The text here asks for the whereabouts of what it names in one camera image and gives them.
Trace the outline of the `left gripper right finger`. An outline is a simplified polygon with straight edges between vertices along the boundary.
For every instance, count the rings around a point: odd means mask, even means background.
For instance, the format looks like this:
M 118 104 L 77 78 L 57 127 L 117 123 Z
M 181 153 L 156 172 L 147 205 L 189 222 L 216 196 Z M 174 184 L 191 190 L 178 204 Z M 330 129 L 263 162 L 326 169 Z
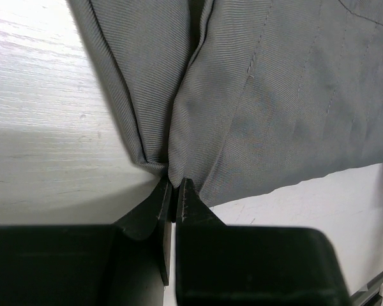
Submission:
M 228 226 L 190 179 L 176 215 L 178 305 L 350 305 L 336 253 L 319 230 Z

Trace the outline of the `grey pleated skirt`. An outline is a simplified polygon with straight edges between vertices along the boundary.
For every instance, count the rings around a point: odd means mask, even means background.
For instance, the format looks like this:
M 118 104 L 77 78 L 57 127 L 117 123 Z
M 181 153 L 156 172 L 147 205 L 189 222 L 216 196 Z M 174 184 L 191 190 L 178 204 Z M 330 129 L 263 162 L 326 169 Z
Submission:
M 133 162 L 206 205 L 383 163 L 383 1 L 71 1 Z

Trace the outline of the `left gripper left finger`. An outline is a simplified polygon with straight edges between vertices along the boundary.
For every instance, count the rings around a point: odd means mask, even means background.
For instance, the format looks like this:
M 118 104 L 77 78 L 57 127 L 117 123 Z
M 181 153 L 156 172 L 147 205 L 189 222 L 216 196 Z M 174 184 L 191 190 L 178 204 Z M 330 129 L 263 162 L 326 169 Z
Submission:
M 162 305 L 172 190 L 112 224 L 0 226 L 0 305 Z

